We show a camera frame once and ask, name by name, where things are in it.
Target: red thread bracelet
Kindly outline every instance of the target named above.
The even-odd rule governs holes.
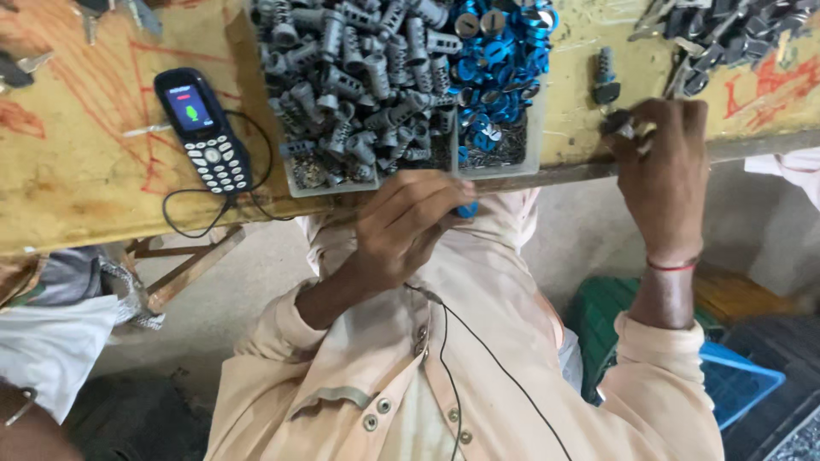
[[[694,260],[693,262],[690,262],[689,264],[686,264],[685,266],[678,266],[678,267],[660,267],[660,266],[655,266],[654,264],[652,264],[652,262],[649,260],[649,258],[646,258],[646,265],[647,265],[647,266],[649,266],[649,267],[651,267],[651,268],[653,268],[653,269],[654,269],[654,270],[656,270],[656,271],[661,271],[661,272],[679,272],[679,271],[688,271],[688,270],[690,270],[690,269],[694,269],[694,268],[695,268],[695,266],[697,266],[697,265],[698,265],[698,258],[695,258],[695,260]]]

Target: blue plastic crate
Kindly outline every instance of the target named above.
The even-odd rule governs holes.
[[[700,366],[706,376],[706,393],[715,403],[714,416],[723,430],[754,407],[786,380],[781,372],[755,365],[726,347],[705,342]]]

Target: wooden workbench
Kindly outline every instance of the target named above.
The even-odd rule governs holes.
[[[72,0],[18,0],[19,13],[0,11],[0,48],[15,57],[54,50],[55,57],[28,89],[0,96],[0,254],[40,252],[170,231],[161,214],[173,190],[200,188],[196,172],[171,131],[123,138],[121,133],[162,121],[153,77],[178,66],[201,70],[223,105],[238,108],[276,136],[257,71],[253,36],[242,0],[166,0],[157,10],[162,40],[140,33],[124,11],[106,14],[98,43],[84,42]],[[661,39],[627,43],[646,0],[558,0],[561,24],[553,33],[546,98],[542,170],[491,180],[485,190],[515,189],[611,175],[595,154],[601,111],[589,96],[592,57],[613,47],[622,83],[619,107],[660,95],[671,68],[672,45]],[[814,17],[812,25],[818,25]],[[820,34],[792,39],[782,59],[721,69],[701,97],[711,111],[708,135],[716,157],[780,152],[820,144]],[[264,171],[267,150],[253,128],[236,128]],[[292,199],[277,164],[258,191],[266,209],[287,217],[321,212],[331,197]],[[222,198],[183,194],[169,212],[187,229],[202,228]],[[223,223],[264,217],[247,199]]]

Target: right hand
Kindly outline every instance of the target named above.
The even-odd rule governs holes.
[[[471,181],[442,171],[399,171],[359,213],[358,248],[340,270],[372,293],[401,286],[430,259],[447,230],[442,218],[475,197]]]
[[[683,267],[704,246],[707,112],[703,101],[648,99],[633,107],[636,124],[657,126],[643,157],[639,139],[603,139],[617,159],[618,188],[644,236],[647,260],[657,267]]]

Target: shirt sleeve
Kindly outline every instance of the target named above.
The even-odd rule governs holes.
[[[313,330],[296,309],[299,292],[316,283],[304,281],[271,301],[222,364],[206,461],[258,459],[284,421],[327,333]]]
[[[642,435],[658,459],[723,460],[714,404],[704,389],[697,322],[689,330],[646,326],[621,313],[615,320],[618,365],[599,385],[601,409]]]

